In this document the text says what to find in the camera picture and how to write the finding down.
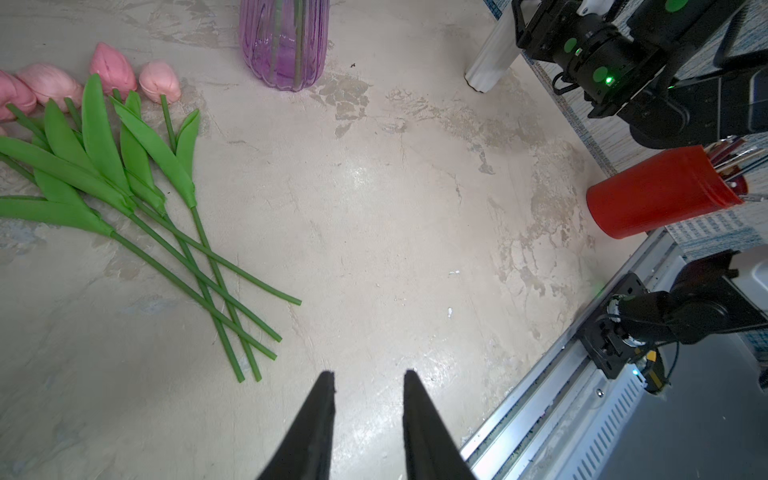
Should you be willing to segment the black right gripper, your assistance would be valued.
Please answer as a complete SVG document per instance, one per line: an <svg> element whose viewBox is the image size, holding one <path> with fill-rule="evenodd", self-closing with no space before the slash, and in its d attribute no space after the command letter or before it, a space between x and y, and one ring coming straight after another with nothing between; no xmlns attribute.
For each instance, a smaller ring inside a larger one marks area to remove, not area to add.
<svg viewBox="0 0 768 480"><path fill-rule="evenodd" d="M564 75L577 74L577 60L586 62L587 33L584 17L600 24L606 15L605 1L512 1L516 45L531 59L556 63Z"/></svg>

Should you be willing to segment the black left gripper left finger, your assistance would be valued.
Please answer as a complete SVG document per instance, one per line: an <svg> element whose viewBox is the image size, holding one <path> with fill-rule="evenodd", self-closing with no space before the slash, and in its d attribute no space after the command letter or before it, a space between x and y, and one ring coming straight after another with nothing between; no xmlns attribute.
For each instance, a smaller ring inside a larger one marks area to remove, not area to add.
<svg viewBox="0 0 768 480"><path fill-rule="evenodd" d="M335 421L335 378L323 371L258 479L329 479Z"/></svg>

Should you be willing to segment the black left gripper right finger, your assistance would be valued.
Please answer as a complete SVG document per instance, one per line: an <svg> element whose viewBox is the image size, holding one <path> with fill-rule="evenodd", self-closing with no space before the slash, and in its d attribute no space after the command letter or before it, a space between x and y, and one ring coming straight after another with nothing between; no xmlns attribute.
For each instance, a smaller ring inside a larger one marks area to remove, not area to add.
<svg viewBox="0 0 768 480"><path fill-rule="evenodd" d="M408 479L474 479L423 383L404 376L403 436Z"/></svg>

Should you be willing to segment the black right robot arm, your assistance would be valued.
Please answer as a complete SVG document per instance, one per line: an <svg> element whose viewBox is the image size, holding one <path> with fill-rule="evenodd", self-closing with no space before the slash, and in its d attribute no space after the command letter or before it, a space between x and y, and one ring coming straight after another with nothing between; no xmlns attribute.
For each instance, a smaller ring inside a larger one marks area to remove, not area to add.
<svg viewBox="0 0 768 480"><path fill-rule="evenodd" d="M644 1L615 24L620 1L514 1L513 42L559 67L556 94L580 89L591 116L620 117L647 160L592 187L589 212L615 239L742 205L746 175L767 162L743 149L767 128L767 54L733 55L745 1ZM719 248L688 263L670 288L629 277L581 327L590 358L609 378L636 366L661 392L672 367L659 351L767 325L767 248Z"/></svg>

